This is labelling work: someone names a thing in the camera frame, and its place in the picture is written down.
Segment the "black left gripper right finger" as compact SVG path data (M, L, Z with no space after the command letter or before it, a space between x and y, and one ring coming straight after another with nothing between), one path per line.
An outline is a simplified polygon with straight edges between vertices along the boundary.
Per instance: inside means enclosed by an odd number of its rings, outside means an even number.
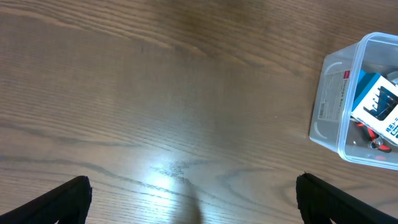
M298 209L304 224L397 224L397 219L310 173L297 177Z

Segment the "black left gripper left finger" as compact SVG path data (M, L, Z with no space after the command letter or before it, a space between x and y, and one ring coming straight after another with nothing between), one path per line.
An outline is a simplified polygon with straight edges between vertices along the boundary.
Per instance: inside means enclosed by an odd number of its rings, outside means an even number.
M78 176L1 215L1 224L85 224L92 201L87 176Z

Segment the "silver wrench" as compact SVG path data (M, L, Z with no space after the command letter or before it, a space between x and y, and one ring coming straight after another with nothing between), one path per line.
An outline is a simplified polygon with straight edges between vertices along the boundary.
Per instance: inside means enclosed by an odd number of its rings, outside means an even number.
M383 145L382 138L375 138L368 143L368 147L371 149L380 149Z

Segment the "red handled pliers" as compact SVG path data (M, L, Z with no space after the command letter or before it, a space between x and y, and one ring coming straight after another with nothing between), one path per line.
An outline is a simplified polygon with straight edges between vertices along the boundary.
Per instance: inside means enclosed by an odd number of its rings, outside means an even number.
M366 130L366 132L367 132L367 135L369 136L369 141L370 140L373 140L373 139L375 139L375 138L382 138L382 137L380 137L380 135L378 135L375 131L373 131L371 128L369 128L369 127L367 127L365 124L363 124L363 123L360 123L360 122L357 122L356 123L356 126L357 127L359 127L359 128L362 128L363 130ZM392 149L389 147L389 146L387 146L387 145L383 145L380 149L377 149L378 151L381 151L381 152L385 152L385 153L390 153L390 152L392 152Z

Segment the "clear plastic storage container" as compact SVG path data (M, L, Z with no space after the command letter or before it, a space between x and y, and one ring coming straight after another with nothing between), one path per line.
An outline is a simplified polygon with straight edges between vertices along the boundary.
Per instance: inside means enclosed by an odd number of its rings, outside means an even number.
M349 162L397 169L397 145L385 153L368 147L366 130L351 116L360 71L384 76L397 70L397 36L381 32L365 35L359 42L327 55L318 84L310 139Z

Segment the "blue white screw box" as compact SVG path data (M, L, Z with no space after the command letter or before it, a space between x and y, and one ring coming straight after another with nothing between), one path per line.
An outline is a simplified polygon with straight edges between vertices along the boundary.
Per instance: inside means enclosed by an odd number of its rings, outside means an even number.
M360 71L351 116L397 145L397 87L381 74Z

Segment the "claw hammer orange black handle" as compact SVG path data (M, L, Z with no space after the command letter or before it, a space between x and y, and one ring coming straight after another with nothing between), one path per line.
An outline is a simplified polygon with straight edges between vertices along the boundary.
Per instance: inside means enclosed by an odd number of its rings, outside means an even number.
M391 73L388 73L386 75L387 79L394 84L395 86L398 86L398 71L393 71Z

